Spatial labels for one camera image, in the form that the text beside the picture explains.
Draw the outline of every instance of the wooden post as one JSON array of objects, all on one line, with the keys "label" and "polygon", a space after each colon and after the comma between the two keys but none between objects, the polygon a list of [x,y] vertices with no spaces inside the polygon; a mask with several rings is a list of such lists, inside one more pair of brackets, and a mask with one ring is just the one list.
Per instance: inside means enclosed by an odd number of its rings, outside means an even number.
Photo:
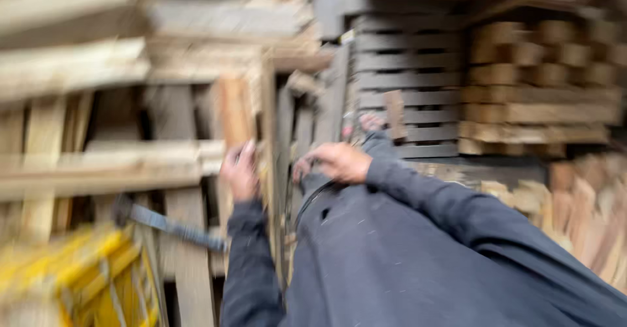
[{"label": "wooden post", "polygon": [[[163,86],[147,96],[156,139],[191,140],[196,138],[194,106],[189,86]],[[200,187],[165,191],[166,214],[173,220],[206,230],[205,210]],[[213,286],[208,251],[177,241],[174,276],[181,312],[181,325],[215,326]]]}]

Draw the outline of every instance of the foot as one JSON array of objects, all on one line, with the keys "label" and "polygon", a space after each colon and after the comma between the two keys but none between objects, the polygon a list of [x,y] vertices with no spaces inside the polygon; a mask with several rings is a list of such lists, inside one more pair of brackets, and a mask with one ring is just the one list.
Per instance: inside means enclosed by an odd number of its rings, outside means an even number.
[{"label": "foot", "polygon": [[359,123],[361,124],[361,129],[365,132],[368,132],[383,130],[383,125],[386,122],[377,115],[374,115],[373,113],[368,113],[359,117]]},{"label": "foot", "polygon": [[309,174],[312,171],[311,161],[300,158],[294,164],[294,171],[292,172],[292,181],[294,184],[300,184],[300,180],[305,177],[305,175]]}]

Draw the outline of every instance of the leg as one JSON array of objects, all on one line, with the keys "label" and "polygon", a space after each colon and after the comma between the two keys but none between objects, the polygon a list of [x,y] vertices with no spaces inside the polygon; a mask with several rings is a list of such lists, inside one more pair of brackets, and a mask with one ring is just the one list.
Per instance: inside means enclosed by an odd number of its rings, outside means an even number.
[{"label": "leg", "polygon": [[400,160],[396,154],[392,140],[382,130],[384,121],[373,114],[365,114],[359,118],[361,128],[366,132],[361,149],[373,158]]}]

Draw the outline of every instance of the gray pants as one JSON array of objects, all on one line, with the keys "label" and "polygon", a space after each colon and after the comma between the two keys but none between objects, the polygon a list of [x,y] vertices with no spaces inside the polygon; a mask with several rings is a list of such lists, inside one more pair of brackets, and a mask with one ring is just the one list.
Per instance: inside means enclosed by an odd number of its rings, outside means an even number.
[{"label": "gray pants", "polygon": [[[394,150],[392,140],[385,131],[368,131],[365,135],[362,150],[376,159],[400,160]],[[300,190],[304,198],[308,198],[315,190],[331,181],[324,174],[310,172],[300,182]]]}]

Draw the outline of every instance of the yellow object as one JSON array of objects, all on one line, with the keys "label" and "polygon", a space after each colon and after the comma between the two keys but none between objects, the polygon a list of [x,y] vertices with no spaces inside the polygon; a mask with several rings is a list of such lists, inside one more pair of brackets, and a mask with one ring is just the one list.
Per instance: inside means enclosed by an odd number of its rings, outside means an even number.
[{"label": "yellow object", "polygon": [[153,271],[133,229],[79,230],[43,247],[0,251],[0,326],[161,324]]}]

